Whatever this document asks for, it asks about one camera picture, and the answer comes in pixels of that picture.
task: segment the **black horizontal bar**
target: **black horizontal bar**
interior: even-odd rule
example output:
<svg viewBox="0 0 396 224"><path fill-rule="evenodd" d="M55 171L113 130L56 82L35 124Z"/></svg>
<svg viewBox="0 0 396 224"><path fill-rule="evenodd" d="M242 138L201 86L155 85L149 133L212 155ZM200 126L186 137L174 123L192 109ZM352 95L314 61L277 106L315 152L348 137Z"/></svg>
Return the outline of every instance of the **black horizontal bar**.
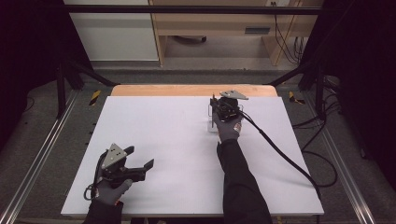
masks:
<svg viewBox="0 0 396 224"><path fill-rule="evenodd" d="M114 5L44 5L71 13L190 13L190 14L269 14L321 15L341 12L322 7L228 7L228 6L114 6Z"/></svg>

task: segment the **white tabletop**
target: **white tabletop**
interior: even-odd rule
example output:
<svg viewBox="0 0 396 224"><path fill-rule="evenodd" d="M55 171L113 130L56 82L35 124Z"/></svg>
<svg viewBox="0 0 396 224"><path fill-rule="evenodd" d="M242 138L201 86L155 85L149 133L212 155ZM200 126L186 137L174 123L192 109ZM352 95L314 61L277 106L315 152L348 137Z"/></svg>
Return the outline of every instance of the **white tabletop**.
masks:
<svg viewBox="0 0 396 224"><path fill-rule="evenodd" d="M239 101L275 144L307 170L280 97ZM109 96L97 122L62 214L83 217L90 202L82 197L92 183L99 156L112 143L134 146L126 167L154 159L146 180L121 197L123 214L134 217L222 215L224 174L216 153L218 136L207 131L209 97ZM243 120L239 144L272 216L323 214L310 182L284 161L259 132Z"/></svg>

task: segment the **white cabinet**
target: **white cabinet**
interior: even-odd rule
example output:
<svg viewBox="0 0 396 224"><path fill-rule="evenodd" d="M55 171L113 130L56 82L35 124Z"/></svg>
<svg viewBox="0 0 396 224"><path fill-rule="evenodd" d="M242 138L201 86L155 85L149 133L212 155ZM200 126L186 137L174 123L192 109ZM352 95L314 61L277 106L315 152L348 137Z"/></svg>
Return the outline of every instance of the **white cabinet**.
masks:
<svg viewBox="0 0 396 224"><path fill-rule="evenodd" d="M64 0L67 5L148 5L147 0ZM71 13L91 61L158 61L150 14Z"/></svg>

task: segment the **glove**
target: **glove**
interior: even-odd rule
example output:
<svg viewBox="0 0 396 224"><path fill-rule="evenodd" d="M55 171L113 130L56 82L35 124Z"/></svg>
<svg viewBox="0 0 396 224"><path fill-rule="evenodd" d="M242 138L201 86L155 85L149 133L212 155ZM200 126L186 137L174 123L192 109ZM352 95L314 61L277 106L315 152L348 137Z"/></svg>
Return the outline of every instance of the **glove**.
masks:
<svg viewBox="0 0 396 224"><path fill-rule="evenodd" d="M110 182L103 179L98 184L96 200L107 205L117 205L121 195L132 186L132 183L132 179L127 179L118 188L113 189Z"/></svg>
<svg viewBox="0 0 396 224"><path fill-rule="evenodd" d="M216 123L216 126L219 130L219 138L221 142L224 142L228 139L238 139L239 134L242 129L242 116L238 115L238 118L223 122L219 119L217 113L213 113L212 117L213 121Z"/></svg>

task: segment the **yellow black hazard tape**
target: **yellow black hazard tape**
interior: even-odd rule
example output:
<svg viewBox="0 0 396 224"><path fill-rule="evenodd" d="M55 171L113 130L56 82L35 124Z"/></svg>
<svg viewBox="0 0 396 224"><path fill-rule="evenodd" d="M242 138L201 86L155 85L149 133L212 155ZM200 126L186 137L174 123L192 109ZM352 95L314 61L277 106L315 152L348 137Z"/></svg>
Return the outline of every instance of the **yellow black hazard tape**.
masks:
<svg viewBox="0 0 396 224"><path fill-rule="evenodd" d="M297 103L297 104L300 104L300 105L305 105L305 100L297 100L297 99L294 97L294 93L293 93L292 91L289 91L289 101L292 102L292 103Z"/></svg>
<svg viewBox="0 0 396 224"><path fill-rule="evenodd" d="M95 105L96 101L97 101L98 98L99 98L99 94L100 94L100 91L95 91L95 92L93 93L92 98L91 98L91 101L90 101L90 105Z"/></svg>

